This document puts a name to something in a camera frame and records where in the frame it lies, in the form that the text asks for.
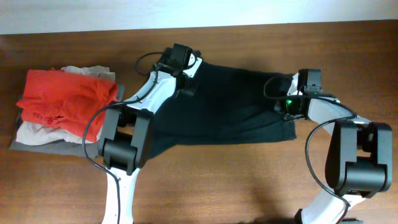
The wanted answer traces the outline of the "black Nike t-shirt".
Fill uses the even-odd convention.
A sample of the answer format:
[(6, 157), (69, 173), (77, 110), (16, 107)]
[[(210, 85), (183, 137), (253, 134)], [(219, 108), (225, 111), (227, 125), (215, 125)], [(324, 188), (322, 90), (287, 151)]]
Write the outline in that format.
[(175, 145), (294, 140), (294, 122), (284, 121), (270, 100), (289, 89), (290, 77), (202, 63), (195, 94), (179, 93), (156, 112), (149, 157)]

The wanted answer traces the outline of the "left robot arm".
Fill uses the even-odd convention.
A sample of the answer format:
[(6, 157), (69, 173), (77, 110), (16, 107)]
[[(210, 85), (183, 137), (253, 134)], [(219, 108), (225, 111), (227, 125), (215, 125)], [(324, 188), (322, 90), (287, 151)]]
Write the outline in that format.
[(155, 114), (179, 91), (194, 93), (202, 62), (200, 51), (174, 44), (161, 53), (135, 95), (105, 109), (98, 148), (107, 176), (103, 223), (133, 222), (134, 188), (151, 151)]

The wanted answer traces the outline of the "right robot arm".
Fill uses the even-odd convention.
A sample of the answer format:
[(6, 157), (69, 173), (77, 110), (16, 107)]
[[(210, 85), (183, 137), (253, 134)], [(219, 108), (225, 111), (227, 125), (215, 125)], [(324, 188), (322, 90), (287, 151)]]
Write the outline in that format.
[[(360, 117), (337, 97), (325, 94), (321, 81), (320, 70), (301, 69), (290, 78), (287, 91), (273, 97), (276, 111), (318, 124), (305, 142), (305, 160), (322, 191), (295, 214), (294, 222), (358, 223), (345, 218), (348, 211), (392, 184), (392, 128)], [(316, 176), (309, 156), (310, 141), (319, 129), (331, 136), (325, 184)]]

